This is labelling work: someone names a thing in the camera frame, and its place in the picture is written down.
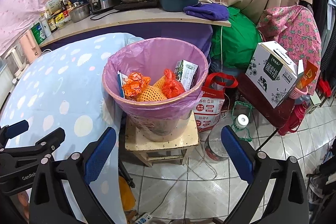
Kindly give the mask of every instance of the blue bedsheet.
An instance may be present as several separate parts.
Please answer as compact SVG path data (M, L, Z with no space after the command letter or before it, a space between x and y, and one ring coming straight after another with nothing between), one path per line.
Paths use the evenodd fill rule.
M71 43L38 58L15 87L0 120L0 126L23 119L29 130L8 141L6 148L34 145L61 127L65 141L53 153L55 160L82 152L108 126L118 134L122 111L101 83L110 55L142 40L127 33L109 33ZM70 205L83 221L68 183L63 183ZM118 141L91 189L115 223L126 223L118 183Z

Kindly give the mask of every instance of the green canister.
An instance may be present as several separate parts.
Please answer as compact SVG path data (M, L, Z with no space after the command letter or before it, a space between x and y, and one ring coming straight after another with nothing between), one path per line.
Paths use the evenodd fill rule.
M31 32L33 33L38 45L45 40L45 33L39 21L35 22L34 26L31 28Z

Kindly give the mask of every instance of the red thermos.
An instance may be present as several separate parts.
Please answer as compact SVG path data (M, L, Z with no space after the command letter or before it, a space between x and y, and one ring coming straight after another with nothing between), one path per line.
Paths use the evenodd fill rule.
M303 118L305 117L307 104L295 105L286 124L279 129L278 133L285 136L287 132L294 133L298 130Z

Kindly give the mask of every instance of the blue gripper pad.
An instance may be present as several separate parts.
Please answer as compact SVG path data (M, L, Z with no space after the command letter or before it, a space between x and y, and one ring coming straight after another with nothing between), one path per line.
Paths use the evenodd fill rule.
M238 140L232 135L230 128L223 127L221 140L240 178L251 184L254 179L253 164L240 146Z
M116 144L116 140L116 131L111 128L87 160L84 176L84 180L87 185L98 178L107 158Z
M23 132L26 132L29 128L29 124L26 120L17 122L7 128L7 131L5 133L5 138L12 139L16 136L22 134Z

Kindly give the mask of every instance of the power strip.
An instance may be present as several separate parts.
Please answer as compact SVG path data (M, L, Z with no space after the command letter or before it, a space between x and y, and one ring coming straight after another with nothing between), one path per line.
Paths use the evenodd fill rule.
M153 216L151 216L149 213L144 213L141 217L139 217L135 221L135 224L144 224L144 223L147 223L152 218L153 218Z

